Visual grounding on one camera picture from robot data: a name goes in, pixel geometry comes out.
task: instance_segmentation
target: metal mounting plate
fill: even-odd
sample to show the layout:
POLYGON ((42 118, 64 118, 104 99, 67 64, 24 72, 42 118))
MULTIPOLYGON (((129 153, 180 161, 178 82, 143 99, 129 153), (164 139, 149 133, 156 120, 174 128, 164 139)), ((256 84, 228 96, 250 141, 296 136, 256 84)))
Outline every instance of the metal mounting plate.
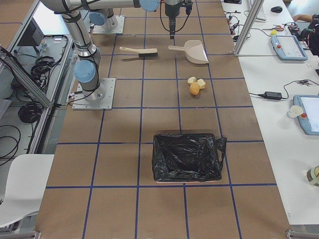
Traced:
POLYGON ((110 34, 123 34, 124 30, 124 21, 125 16, 115 16, 115 18, 118 21, 117 27, 113 28, 112 30, 106 30, 102 28, 101 26, 94 26, 93 34, 99 34, 99 35, 110 35, 110 34))
MULTIPOLYGON (((115 78, 103 78, 101 84, 106 88, 106 95, 101 100, 87 101, 82 99, 74 102, 72 109, 74 110, 111 110, 113 105, 114 90, 115 90, 115 78)), ((81 91, 82 87, 78 85, 77 91, 81 91)), ((74 100, 83 98, 82 94, 75 96, 74 100)))

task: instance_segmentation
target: blue joint cap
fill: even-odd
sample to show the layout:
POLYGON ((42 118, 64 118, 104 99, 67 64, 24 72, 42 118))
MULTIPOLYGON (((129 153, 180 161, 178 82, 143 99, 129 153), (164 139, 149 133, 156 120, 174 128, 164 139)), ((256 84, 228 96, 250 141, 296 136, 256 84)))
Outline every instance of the blue joint cap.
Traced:
POLYGON ((75 64, 74 75, 81 83, 92 81, 96 74, 96 68, 91 61, 81 60, 75 64))
POLYGON ((160 0, 140 0, 140 5, 145 11, 155 11, 160 4, 160 0))
POLYGON ((102 26, 107 20, 103 14, 97 11, 90 12, 89 18, 90 18, 90 21, 97 26, 102 26))

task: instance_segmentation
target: keyboard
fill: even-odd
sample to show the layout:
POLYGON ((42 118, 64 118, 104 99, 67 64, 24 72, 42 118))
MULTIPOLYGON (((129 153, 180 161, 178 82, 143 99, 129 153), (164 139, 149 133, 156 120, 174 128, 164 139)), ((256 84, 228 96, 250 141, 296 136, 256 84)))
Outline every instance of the keyboard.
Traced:
MULTIPOLYGON (((248 2, 249 10, 250 10, 252 5, 254 4, 254 0, 247 0, 247 2, 248 2)), ((255 21, 259 21, 259 22, 266 22, 267 21, 267 17, 266 17, 266 15, 264 13, 263 6, 261 6, 255 21)))

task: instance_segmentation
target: computer mouse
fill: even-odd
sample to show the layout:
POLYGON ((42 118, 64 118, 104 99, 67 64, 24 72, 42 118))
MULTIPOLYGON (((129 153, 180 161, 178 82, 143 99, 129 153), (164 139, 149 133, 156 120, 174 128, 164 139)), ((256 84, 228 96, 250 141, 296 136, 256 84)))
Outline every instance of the computer mouse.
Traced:
POLYGON ((271 11, 275 13, 281 13, 283 11, 283 8, 281 6, 275 6, 271 8, 271 11))

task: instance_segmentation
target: white cup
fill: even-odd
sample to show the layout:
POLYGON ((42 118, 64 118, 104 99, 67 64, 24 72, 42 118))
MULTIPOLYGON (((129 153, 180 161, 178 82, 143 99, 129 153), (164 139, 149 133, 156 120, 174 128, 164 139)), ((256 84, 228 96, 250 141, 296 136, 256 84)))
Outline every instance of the white cup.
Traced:
POLYGON ((291 106, 291 108, 287 112, 288 118, 296 118, 297 116, 301 115, 304 112, 303 108, 300 106, 291 106))

